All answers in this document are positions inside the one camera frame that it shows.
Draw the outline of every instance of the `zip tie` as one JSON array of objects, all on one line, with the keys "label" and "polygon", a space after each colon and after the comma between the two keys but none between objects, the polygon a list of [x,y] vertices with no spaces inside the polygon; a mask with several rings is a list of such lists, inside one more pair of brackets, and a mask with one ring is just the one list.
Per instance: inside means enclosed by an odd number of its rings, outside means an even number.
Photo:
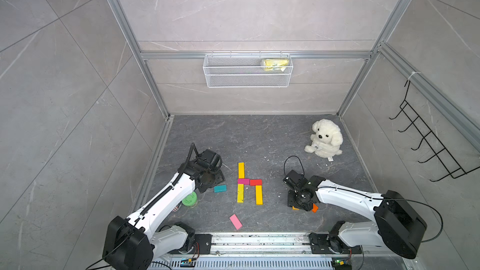
[{"label": "zip tie", "polygon": [[407,80],[407,81],[410,81],[410,78],[411,78],[415,73],[421,73],[421,72],[412,71],[412,74],[410,74],[410,76],[409,76],[406,80]]}]

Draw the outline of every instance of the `yellow package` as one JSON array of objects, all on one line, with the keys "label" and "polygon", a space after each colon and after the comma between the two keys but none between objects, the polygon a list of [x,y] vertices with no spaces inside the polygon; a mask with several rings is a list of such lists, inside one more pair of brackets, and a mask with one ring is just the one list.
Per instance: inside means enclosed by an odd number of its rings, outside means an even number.
[{"label": "yellow package", "polygon": [[289,65],[289,60],[288,59],[274,59],[274,58],[269,58],[269,59],[264,59],[261,61],[261,65],[263,66],[263,69],[265,71],[285,71],[287,67],[282,67],[282,66],[288,66]]}]

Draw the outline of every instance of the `gray tile wall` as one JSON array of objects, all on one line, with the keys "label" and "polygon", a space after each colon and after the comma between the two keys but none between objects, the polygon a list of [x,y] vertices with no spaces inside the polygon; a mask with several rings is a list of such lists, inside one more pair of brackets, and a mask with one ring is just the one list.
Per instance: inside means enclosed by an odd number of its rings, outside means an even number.
[{"label": "gray tile wall", "polygon": [[397,0],[120,0],[143,50],[370,50]]},{"label": "gray tile wall", "polygon": [[106,0],[0,0],[0,269],[85,269],[163,123]]},{"label": "gray tile wall", "polygon": [[172,114],[335,114],[363,59],[295,59],[280,88],[208,88],[199,59],[148,64]]},{"label": "gray tile wall", "polygon": [[[478,0],[412,0],[388,44],[480,123],[479,32]],[[413,151],[411,148],[416,148],[422,137],[412,128],[398,132],[409,124],[405,116],[388,118],[399,111],[404,84],[405,77],[380,58],[347,110],[346,126],[381,192],[399,190],[412,199],[428,202],[443,215],[442,237],[420,248],[427,268],[478,269],[480,171],[435,183],[429,180],[444,176],[446,170],[437,158],[419,164],[418,160],[431,156],[431,149],[424,142]],[[465,170],[480,165],[480,153],[415,87],[410,86],[407,100]],[[434,149],[438,148],[434,139],[429,140]],[[451,170],[456,169],[446,155],[442,160]],[[431,216],[427,222],[429,237],[435,231],[431,224],[435,227],[437,223]]]},{"label": "gray tile wall", "polygon": [[388,43],[480,125],[479,0],[413,0]]}]

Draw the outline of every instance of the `teal block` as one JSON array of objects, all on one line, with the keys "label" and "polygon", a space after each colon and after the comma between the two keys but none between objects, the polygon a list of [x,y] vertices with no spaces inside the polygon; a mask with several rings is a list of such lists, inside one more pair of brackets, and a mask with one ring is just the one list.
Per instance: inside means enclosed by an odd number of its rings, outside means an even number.
[{"label": "teal block", "polygon": [[213,187],[213,192],[219,193],[219,192],[226,192],[227,191],[227,185],[216,185]]}]

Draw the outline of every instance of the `yellow block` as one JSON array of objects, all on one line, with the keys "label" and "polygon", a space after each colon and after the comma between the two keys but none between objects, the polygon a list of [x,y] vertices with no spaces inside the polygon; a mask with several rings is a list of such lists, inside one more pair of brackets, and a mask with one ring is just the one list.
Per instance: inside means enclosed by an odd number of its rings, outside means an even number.
[{"label": "yellow block", "polygon": [[243,183],[238,184],[237,202],[243,203]]},{"label": "yellow block", "polygon": [[245,164],[242,162],[238,163],[238,178],[245,178]]},{"label": "yellow block", "polygon": [[262,186],[261,185],[256,185],[255,186],[255,196],[257,198],[257,205],[263,205],[264,204],[264,197],[262,194]]}]

